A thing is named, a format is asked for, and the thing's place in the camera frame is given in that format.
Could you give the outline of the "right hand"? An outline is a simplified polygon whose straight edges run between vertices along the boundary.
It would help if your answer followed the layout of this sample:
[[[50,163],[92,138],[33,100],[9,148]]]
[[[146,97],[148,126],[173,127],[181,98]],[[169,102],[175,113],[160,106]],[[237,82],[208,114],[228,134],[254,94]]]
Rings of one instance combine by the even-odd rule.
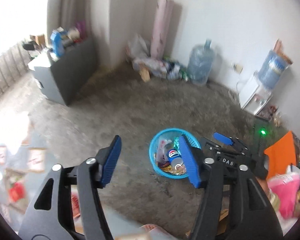
[[[258,181],[258,183],[260,184],[260,186],[264,190],[264,192],[267,195],[268,199],[271,200],[271,190],[268,187],[267,181],[263,180],[263,179],[260,179],[258,177],[256,177],[256,180]]]

